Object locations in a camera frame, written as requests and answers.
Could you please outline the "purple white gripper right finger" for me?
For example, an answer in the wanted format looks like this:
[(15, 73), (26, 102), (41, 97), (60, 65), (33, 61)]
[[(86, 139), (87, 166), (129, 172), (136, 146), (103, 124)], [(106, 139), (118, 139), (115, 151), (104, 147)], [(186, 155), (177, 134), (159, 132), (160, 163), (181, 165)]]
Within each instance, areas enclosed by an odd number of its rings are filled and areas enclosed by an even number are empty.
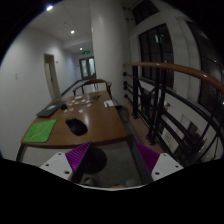
[(169, 154), (158, 154), (146, 146), (135, 143), (143, 163), (154, 181), (164, 178), (182, 169), (182, 166)]

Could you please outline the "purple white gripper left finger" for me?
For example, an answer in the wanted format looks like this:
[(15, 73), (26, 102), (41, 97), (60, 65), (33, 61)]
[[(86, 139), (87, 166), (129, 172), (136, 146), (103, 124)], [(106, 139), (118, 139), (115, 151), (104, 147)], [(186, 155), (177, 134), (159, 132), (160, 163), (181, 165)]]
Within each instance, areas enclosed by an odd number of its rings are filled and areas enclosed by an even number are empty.
[(80, 181), (83, 175), (83, 160), (90, 146), (91, 143), (87, 142), (67, 153), (57, 152), (41, 169), (68, 181)]

